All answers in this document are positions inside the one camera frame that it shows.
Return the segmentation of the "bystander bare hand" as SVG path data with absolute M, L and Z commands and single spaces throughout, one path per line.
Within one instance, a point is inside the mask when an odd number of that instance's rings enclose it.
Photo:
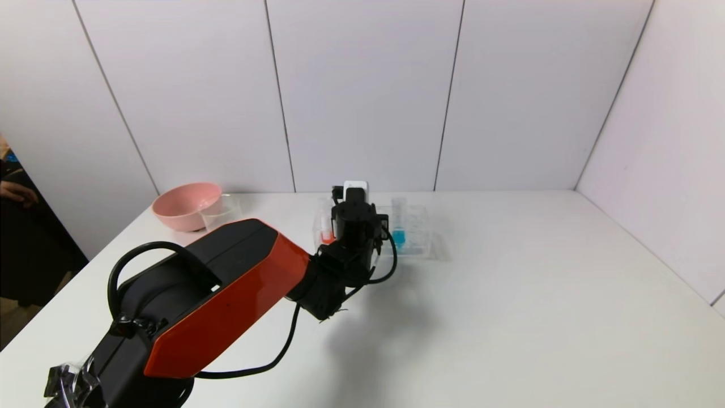
M 2 181 L 1 196 L 9 201 L 18 202 L 24 207 L 31 207 L 39 202 L 33 189 L 11 181 Z

